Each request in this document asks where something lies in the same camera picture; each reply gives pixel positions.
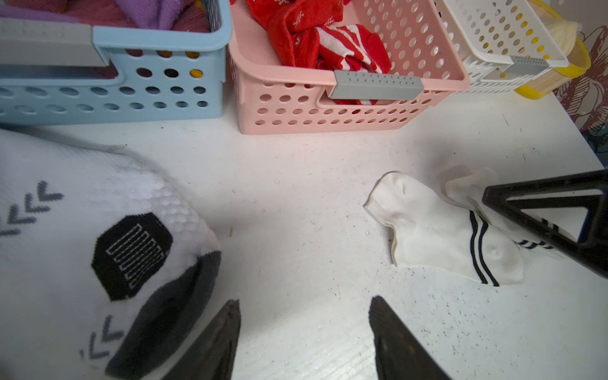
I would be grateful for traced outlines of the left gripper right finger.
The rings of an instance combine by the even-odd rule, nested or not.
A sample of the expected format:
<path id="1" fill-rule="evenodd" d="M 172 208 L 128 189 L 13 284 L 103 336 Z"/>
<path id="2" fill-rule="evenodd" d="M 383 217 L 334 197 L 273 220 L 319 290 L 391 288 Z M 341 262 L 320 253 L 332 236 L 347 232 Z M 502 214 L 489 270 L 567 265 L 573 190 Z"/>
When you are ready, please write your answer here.
<path id="1" fill-rule="evenodd" d="M 379 379 L 450 379 L 383 297 L 373 297 L 368 319 Z"/>

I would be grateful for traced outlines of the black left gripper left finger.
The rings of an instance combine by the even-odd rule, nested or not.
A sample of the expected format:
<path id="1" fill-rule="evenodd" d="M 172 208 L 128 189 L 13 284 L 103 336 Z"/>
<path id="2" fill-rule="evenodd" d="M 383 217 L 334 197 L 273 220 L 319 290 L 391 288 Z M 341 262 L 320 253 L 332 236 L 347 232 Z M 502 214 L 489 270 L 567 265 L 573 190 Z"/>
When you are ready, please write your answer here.
<path id="1" fill-rule="evenodd" d="M 239 301 L 227 301 L 163 379 L 231 379 L 241 324 Z"/>

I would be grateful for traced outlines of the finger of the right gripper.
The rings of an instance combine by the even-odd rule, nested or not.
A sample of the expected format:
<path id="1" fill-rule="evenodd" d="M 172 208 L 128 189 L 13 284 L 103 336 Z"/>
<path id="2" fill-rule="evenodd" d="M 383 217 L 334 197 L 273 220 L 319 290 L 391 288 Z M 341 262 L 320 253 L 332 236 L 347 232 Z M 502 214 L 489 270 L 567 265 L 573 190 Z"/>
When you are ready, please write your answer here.
<path id="1" fill-rule="evenodd" d="M 528 233 L 549 243 L 597 275 L 607 277 L 607 171 L 605 169 L 542 180 L 492 185 L 482 203 Z M 566 237 L 554 225 L 525 210 L 583 208 L 578 237 Z"/>

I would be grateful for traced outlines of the white black-striped sock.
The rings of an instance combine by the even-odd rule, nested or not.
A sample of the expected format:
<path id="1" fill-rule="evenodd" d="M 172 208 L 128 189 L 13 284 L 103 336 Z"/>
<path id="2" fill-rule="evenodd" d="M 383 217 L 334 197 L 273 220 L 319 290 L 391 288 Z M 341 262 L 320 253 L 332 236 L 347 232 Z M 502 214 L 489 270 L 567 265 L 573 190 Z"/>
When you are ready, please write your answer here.
<path id="1" fill-rule="evenodd" d="M 447 197 L 457 205 L 478 213 L 486 222 L 502 231 L 520 247 L 534 252 L 556 251 L 556 248 L 544 238 L 530 233 L 482 203 L 485 189 L 498 184 L 499 176 L 493 169 L 481 168 L 465 177 L 448 181 L 444 188 Z"/>
<path id="2" fill-rule="evenodd" d="M 364 208 L 392 230 L 397 267 L 441 269 L 494 287 L 524 280 L 523 256 L 510 237 L 409 175 L 383 175 Z"/>

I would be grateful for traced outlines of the red snowflake sock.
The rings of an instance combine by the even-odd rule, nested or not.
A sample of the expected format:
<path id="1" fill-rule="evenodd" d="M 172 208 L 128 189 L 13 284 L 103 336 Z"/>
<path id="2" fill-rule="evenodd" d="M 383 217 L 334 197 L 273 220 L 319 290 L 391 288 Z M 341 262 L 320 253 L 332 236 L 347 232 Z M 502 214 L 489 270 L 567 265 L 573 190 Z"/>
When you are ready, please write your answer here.
<path id="1" fill-rule="evenodd" d="M 318 29 L 343 20 L 343 0 L 256 0 L 245 2 L 269 35 L 281 63 L 315 69 L 321 46 Z"/>

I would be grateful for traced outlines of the purple yellow sock top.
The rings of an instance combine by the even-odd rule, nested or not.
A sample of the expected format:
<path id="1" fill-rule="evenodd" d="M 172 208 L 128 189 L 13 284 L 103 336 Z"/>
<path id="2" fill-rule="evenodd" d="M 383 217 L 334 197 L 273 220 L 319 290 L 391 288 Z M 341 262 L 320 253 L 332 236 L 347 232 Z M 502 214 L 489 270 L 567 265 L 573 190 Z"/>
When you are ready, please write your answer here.
<path id="1" fill-rule="evenodd" d="M 40 0 L 2 1 L 1 16 L 28 21 L 209 33 L 201 1 Z"/>

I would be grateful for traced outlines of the red santa pattern sock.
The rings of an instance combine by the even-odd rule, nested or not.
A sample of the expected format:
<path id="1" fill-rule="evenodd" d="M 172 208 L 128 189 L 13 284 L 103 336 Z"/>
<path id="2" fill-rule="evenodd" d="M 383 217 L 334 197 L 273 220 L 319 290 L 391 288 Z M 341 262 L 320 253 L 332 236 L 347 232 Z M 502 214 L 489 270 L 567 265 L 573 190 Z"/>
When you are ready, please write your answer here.
<path id="1" fill-rule="evenodd" d="M 316 30 L 320 44 L 318 69 L 389 74 L 392 63 L 378 34 L 362 25 L 323 26 Z"/>

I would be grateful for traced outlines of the white plastic basket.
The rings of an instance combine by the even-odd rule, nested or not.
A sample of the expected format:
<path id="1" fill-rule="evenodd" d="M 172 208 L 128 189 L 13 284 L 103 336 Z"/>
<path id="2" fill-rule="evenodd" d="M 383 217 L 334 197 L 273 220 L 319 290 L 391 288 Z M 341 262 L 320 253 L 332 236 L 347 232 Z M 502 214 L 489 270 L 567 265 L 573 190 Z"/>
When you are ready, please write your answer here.
<path id="1" fill-rule="evenodd" d="M 569 65 L 528 1 L 443 0 L 435 6 L 470 77 L 461 96 L 509 93 Z"/>

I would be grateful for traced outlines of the pink plastic basket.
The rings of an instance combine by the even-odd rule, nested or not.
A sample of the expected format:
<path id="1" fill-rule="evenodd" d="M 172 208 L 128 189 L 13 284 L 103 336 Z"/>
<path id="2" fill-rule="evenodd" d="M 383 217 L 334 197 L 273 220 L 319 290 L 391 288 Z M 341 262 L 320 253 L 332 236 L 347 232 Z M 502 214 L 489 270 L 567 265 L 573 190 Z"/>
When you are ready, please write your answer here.
<path id="1" fill-rule="evenodd" d="M 454 93 L 470 76 L 440 16 L 437 1 L 352 1 L 343 23 L 378 33 L 391 61 L 389 89 L 409 77 L 404 100 L 337 104 L 334 73 L 284 66 L 246 2 L 231 5 L 231 74 L 239 128 L 246 135 L 399 129 Z"/>

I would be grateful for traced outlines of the blue plastic basket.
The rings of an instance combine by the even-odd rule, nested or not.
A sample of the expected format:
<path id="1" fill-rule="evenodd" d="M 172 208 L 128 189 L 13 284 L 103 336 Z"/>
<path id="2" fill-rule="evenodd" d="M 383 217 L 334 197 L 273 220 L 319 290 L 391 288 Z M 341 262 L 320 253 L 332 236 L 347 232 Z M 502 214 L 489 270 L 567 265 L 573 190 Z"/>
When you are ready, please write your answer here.
<path id="1" fill-rule="evenodd" d="M 230 4 L 204 8 L 206 33 L 3 17 L 2 125 L 220 117 Z"/>

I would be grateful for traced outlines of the white grey patterned sock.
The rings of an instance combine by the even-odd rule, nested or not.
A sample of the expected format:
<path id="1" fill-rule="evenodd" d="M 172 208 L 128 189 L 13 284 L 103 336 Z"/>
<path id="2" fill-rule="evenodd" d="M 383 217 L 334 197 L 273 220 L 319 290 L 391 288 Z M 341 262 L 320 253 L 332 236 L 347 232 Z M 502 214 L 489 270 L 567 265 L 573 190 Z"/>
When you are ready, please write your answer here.
<path id="1" fill-rule="evenodd" d="M 2 131 L 2 378 L 146 378 L 220 262 L 207 223 L 141 162 Z"/>

